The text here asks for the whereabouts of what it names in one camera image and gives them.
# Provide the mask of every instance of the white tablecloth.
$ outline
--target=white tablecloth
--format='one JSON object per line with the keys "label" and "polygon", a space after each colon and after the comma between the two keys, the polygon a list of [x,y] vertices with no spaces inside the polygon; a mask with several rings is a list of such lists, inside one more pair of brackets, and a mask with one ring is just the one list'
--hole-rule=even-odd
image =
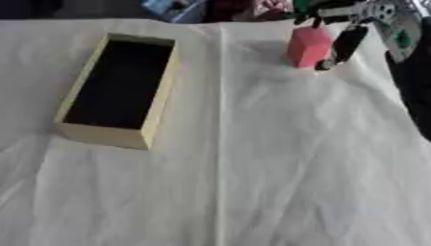
{"label": "white tablecloth", "polygon": [[[286,60],[292,28],[0,22],[0,245],[430,245],[431,146],[377,34],[317,74]],[[106,32],[179,42],[151,152],[52,124]]]}

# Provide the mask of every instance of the yellow box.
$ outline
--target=yellow box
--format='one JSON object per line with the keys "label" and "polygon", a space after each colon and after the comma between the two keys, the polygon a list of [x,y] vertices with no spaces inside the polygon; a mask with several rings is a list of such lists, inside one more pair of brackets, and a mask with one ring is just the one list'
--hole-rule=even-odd
{"label": "yellow box", "polygon": [[54,122],[66,137],[77,141],[149,149],[178,62],[174,40],[108,34]]}

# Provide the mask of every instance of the white cloth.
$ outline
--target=white cloth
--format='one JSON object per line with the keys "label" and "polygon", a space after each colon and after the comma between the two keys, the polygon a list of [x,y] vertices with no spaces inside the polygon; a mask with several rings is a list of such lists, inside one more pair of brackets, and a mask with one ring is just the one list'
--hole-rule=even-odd
{"label": "white cloth", "polygon": [[[55,134],[106,32],[179,42],[151,152]],[[316,74],[286,61],[291,32],[290,21],[0,22],[0,245],[430,245],[430,144],[377,34]]]}

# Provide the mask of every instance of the cardboard box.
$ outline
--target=cardboard box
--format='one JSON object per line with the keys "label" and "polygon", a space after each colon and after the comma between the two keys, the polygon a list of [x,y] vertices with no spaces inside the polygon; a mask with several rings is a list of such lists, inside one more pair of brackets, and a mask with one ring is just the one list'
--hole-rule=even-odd
{"label": "cardboard box", "polygon": [[108,34],[54,121],[70,139],[148,149],[177,65],[178,47],[173,40]]}

